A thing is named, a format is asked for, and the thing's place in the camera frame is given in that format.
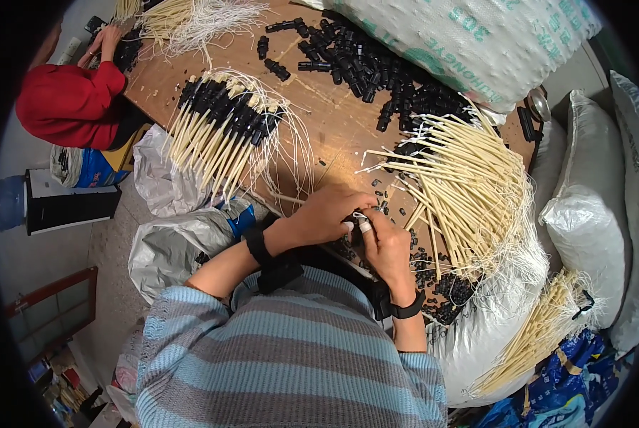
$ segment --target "woman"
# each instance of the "woman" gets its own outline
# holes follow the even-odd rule
[[[128,115],[127,100],[118,97],[126,79],[113,64],[122,31],[107,25],[77,65],[45,64],[60,36],[60,25],[50,34],[35,56],[22,82],[16,101],[16,114],[27,132],[63,147],[117,149],[136,131],[132,121],[127,132],[118,132]],[[86,70],[90,60],[101,50],[98,70]]]
[[[272,257],[336,240],[349,232],[342,220],[361,208],[374,227],[361,226],[367,260],[405,309],[393,319],[393,340],[365,295],[324,270],[304,266],[301,278],[258,295],[258,275],[249,274],[259,267],[260,237],[251,235],[257,244],[231,246],[153,303],[137,380],[142,428],[445,427],[410,234],[369,209],[377,204],[373,194],[328,185],[262,239]],[[221,300],[233,290],[230,315]]]

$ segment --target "blue striped sweater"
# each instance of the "blue striped sweater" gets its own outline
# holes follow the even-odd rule
[[[438,362],[399,353],[366,297],[305,266],[256,295],[258,274],[217,299],[169,287],[144,328],[136,411],[151,427],[444,427]]]

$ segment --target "red sweater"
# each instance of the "red sweater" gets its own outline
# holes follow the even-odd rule
[[[123,88],[124,75],[111,61],[98,70],[41,65],[25,76],[16,115],[27,132],[51,144],[105,150],[122,117],[113,98]]]

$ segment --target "hand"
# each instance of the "hand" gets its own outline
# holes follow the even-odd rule
[[[367,261],[388,284],[393,303],[411,305],[415,284],[410,272],[410,232],[391,223],[380,211],[365,210],[363,214],[372,222],[372,228],[363,233]]]
[[[286,221],[287,234],[295,246],[328,243],[350,232],[342,223],[356,208],[377,204],[376,196],[357,192],[347,184],[330,184],[312,193],[303,206]]]
[[[101,62],[112,61],[115,56],[115,49],[122,39],[122,30],[117,25],[106,25],[98,33],[96,39],[101,38]]]

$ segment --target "wooden table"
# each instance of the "wooden table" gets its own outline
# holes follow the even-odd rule
[[[278,15],[268,13],[263,21],[268,23],[292,20],[301,16],[307,25],[319,27],[322,19],[321,12],[305,6],[289,4],[286,1],[271,1],[272,10]],[[297,48],[302,40],[294,30],[280,31],[269,34],[270,51],[267,56],[279,61],[291,72],[289,80],[281,82],[274,74],[267,71],[262,61],[258,60],[255,51],[256,41],[265,33],[260,27],[254,30],[255,38],[244,36],[224,36],[220,43],[229,43],[227,49],[211,47],[213,67],[229,67],[242,73],[258,77],[261,81],[289,99],[293,104],[306,109],[296,112],[307,126],[312,149],[314,152],[315,189],[329,182],[344,182],[352,188],[373,193],[376,190],[389,193],[389,216],[398,225],[405,225],[409,215],[417,205],[409,194],[392,187],[397,181],[395,176],[382,170],[373,173],[355,174],[360,166],[363,152],[366,149],[379,149],[382,145],[388,148],[395,146],[403,136],[398,131],[397,115],[384,133],[376,131],[376,122],[382,105],[390,99],[387,91],[376,94],[374,103],[363,103],[355,98],[347,84],[336,86],[328,73],[298,72],[296,64],[307,58]],[[206,69],[203,56],[200,54],[186,54],[166,61],[164,57],[154,57],[151,60],[140,60],[128,76],[125,96],[142,109],[156,123],[166,127],[173,115],[181,88],[191,76],[201,76]],[[507,122],[500,128],[505,143],[524,158],[528,167],[533,143],[524,140],[516,111],[508,116]],[[281,141],[288,140],[288,129],[280,128]],[[367,156],[365,165],[378,162],[374,156]],[[374,179],[381,184],[372,187]],[[278,183],[282,193],[295,197],[297,192],[290,178],[288,170],[280,170]],[[255,193],[262,202],[275,212],[290,215],[292,204],[285,201],[275,201],[270,197],[264,184],[259,180]],[[407,213],[401,216],[399,208]],[[415,228],[422,231],[418,246],[427,249],[431,254],[430,240],[427,236],[426,225],[419,222]],[[439,251],[445,252],[441,236],[437,237]]]

